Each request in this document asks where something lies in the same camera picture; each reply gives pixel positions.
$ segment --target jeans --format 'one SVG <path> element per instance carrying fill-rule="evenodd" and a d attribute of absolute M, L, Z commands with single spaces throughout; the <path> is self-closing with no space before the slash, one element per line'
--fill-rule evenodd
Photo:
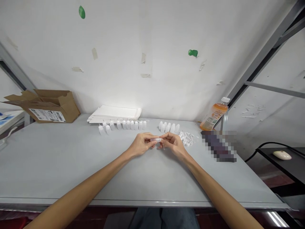
<path fill-rule="evenodd" d="M 192 208 L 138 208 L 130 229 L 200 229 Z"/>

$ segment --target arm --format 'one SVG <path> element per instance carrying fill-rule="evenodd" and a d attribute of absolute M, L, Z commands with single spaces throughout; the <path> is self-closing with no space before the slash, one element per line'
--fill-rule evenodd
<path fill-rule="evenodd" d="M 138 134 L 131 146 L 117 159 L 73 188 L 25 228 L 66 228 L 124 165 L 155 146 L 157 142 L 149 142 L 149 139 L 156 137 L 158 136 L 153 136 L 151 133 Z"/>
<path fill-rule="evenodd" d="M 170 132 L 160 136 L 163 138 L 159 148 L 169 147 L 195 176 L 213 205 L 232 229 L 263 229 L 255 218 L 221 187 L 185 150 L 178 135 Z"/>

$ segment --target forearm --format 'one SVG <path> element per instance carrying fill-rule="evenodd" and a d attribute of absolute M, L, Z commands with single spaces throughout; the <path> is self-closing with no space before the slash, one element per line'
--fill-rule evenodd
<path fill-rule="evenodd" d="M 26 229 L 67 227 L 130 160 L 131 157 L 128 153 L 122 153 L 117 159 L 94 173 L 48 207 L 27 225 Z"/>
<path fill-rule="evenodd" d="M 193 173 L 213 205 L 232 229 L 262 229 L 255 218 L 221 187 L 198 163 L 187 155 L 183 162 Z"/>

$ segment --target person's left hand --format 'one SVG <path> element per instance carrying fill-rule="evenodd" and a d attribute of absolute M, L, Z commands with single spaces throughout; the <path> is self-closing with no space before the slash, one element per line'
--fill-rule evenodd
<path fill-rule="evenodd" d="M 149 141 L 152 138 L 158 138 L 159 136 L 152 135 L 151 133 L 137 134 L 133 143 L 126 150 L 131 157 L 136 157 L 144 154 L 150 147 L 154 148 L 157 142 Z"/>

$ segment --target black desk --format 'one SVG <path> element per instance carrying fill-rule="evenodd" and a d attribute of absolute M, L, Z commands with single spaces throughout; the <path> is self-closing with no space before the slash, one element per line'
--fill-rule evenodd
<path fill-rule="evenodd" d="M 305 154 L 305 148 L 296 148 Z M 291 160 L 281 160 L 274 156 L 274 151 L 285 151 L 292 157 Z M 257 151 L 279 170 L 290 177 L 295 183 L 271 188 L 281 197 L 305 194 L 305 157 L 288 148 L 258 148 Z"/>

